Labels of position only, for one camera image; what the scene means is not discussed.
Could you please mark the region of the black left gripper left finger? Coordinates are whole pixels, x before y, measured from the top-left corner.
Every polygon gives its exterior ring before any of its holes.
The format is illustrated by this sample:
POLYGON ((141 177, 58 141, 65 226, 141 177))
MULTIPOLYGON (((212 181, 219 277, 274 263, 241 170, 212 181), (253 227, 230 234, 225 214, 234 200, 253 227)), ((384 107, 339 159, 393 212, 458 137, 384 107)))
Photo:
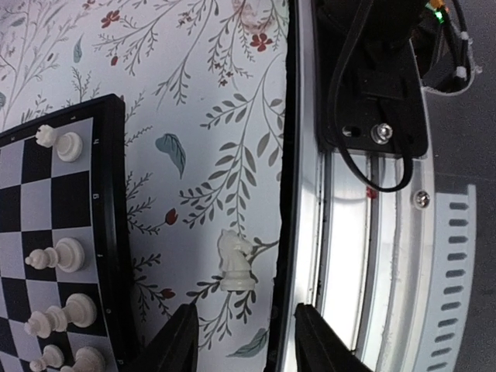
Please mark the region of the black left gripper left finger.
POLYGON ((133 361, 142 372, 196 371, 199 321, 195 304, 182 304, 133 361))

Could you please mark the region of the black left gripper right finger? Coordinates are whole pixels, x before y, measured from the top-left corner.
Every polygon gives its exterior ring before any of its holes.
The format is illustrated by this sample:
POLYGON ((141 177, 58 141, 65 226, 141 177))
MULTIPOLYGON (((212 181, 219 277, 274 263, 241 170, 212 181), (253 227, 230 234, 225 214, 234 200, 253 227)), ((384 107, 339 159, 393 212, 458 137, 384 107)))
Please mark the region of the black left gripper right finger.
POLYGON ((371 372, 312 305, 298 304, 294 316, 298 371, 371 372))

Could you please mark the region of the white chess piece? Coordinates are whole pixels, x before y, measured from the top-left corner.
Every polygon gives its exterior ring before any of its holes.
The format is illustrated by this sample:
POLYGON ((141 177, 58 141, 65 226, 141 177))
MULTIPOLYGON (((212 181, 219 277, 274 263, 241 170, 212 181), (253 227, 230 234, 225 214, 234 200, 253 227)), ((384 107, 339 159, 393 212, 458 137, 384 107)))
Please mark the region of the white chess piece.
POLYGON ((47 339, 53 332, 66 332, 70 324, 79 328, 91 326, 97 319, 97 307, 93 300, 82 293, 68 297, 63 308, 50 306, 45 312, 34 311, 24 324, 30 336, 47 339))
POLYGON ((76 352, 74 364, 64 365, 61 372, 104 372, 106 362, 103 355, 95 348, 85 346, 76 352))

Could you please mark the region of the black white chessboard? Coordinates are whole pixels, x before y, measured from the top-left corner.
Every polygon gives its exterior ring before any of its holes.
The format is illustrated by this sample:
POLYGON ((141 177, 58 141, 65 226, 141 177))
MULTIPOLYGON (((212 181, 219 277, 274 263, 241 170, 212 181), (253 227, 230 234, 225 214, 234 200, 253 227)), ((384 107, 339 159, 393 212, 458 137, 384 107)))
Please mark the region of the black white chessboard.
POLYGON ((53 344, 72 364, 85 346, 99 350, 109 371, 136 357, 138 340, 130 305, 131 264, 124 166, 125 104, 106 95, 61 109, 1 134, 1 369, 27 371, 53 344), (63 162, 56 150, 36 143, 41 125, 59 135, 77 133, 79 158, 63 162), (62 238, 84 248, 84 266, 66 273, 36 270, 25 258, 62 238), (47 339, 24 324, 34 311, 64 306, 75 293, 89 296, 97 319, 87 328, 69 325, 47 339))

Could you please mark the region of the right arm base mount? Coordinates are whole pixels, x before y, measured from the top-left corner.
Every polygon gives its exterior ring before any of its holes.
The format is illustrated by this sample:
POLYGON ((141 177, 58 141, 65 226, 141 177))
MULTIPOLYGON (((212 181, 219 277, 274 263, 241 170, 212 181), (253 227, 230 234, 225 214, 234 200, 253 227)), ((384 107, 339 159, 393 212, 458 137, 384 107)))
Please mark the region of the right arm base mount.
POLYGON ((369 189, 404 189, 429 148, 423 93, 475 78, 460 2, 317 1, 315 36, 322 144, 369 189))

